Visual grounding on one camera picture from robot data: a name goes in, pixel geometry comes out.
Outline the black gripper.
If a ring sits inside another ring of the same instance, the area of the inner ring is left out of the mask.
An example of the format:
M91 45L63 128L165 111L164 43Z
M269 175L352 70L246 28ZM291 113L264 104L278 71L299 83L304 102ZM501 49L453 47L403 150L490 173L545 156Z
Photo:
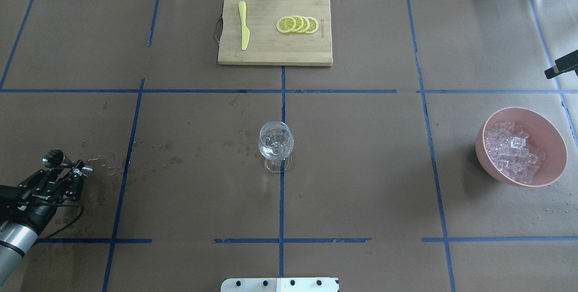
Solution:
M63 198L78 201L84 187L84 161L78 160L63 178ZM41 234L56 214L56 181L62 169L39 169L17 186L0 186L0 222L14 222Z

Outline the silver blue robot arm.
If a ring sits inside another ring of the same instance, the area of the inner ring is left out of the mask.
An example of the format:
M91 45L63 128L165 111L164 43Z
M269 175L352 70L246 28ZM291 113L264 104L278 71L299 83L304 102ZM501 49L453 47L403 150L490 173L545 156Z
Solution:
M84 180L93 167L78 160L74 164L39 169L16 186L2 185L0 193L0 281L4 284L23 261L26 253L69 226L84 213L76 202ZM74 220L56 232L39 239L59 208L78 208Z

